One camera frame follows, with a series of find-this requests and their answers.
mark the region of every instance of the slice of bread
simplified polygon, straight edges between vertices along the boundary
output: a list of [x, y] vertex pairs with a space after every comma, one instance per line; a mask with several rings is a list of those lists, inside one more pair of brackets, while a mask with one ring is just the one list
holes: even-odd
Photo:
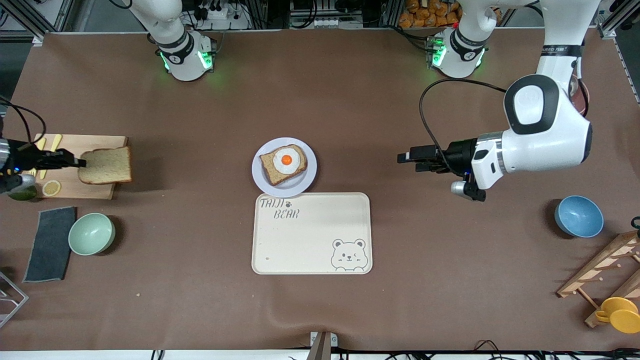
[[[276, 170], [275, 166], [273, 166], [273, 158], [276, 156], [276, 152], [282, 149], [294, 149], [300, 155], [300, 165], [293, 174], [283, 174]], [[297, 145], [287, 145], [279, 147], [274, 151], [269, 152], [268, 154], [260, 155], [260, 160], [262, 161], [262, 168], [267, 174], [269, 182], [273, 186], [276, 186], [282, 183], [282, 181], [288, 180], [307, 169], [307, 157], [305, 156], [305, 153], [302, 151], [302, 149], [300, 149], [300, 147]]]
[[131, 148], [98, 149], [80, 156], [86, 160], [86, 167], [78, 169], [78, 178], [84, 184], [104, 185], [113, 183], [130, 183]]

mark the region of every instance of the white rectangular mat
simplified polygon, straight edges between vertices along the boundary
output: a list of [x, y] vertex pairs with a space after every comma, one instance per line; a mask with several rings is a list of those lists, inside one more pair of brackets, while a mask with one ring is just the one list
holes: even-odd
[[363, 193], [303, 193], [255, 201], [253, 271], [258, 274], [366, 274], [371, 211]]

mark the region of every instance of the egg yolk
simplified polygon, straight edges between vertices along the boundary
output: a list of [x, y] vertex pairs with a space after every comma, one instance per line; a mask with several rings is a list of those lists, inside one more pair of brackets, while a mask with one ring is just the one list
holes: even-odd
[[282, 156], [283, 165], [291, 165], [292, 162], [293, 162], [293, 159], [291, 158], [291, 155]]

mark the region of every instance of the bear face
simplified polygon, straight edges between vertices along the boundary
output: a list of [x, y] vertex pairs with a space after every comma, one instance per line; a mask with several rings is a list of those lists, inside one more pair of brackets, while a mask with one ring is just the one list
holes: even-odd
[[364, 247], [363, 239], [357, 239], [353, 243], [344, 242], [340, 239], [334, 240], [331, 265], [336, 270], [364, 270], [369, 262], [364, 252]]

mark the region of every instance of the white plate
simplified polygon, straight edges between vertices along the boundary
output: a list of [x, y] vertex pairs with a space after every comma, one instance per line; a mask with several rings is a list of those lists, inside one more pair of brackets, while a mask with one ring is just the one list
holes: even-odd
[[262, 194], [255, 202], [253, 271], [362, 275], [373, 266], [371, 210], [363, 193]]
[[[260, 155], [268, 154], [275, 149], [287, 146], [297, 145], [305, 153], [307, 157], [307, 169], [302, 173], [281, 182], [277, 186], [271, 185], [267, 174], [264, 172]], [[316, 155], [313, 150], [304, 141], [296, 138], [277, 138], [264, 144], [253, 157], [253, 163], [251, 165], [251, 173], [253, 175], [253, 181], [263, 192], [280, 198], [294, 197], [304, 192], [316, 178], [316, 172], [318, 170], [318, 163]]]

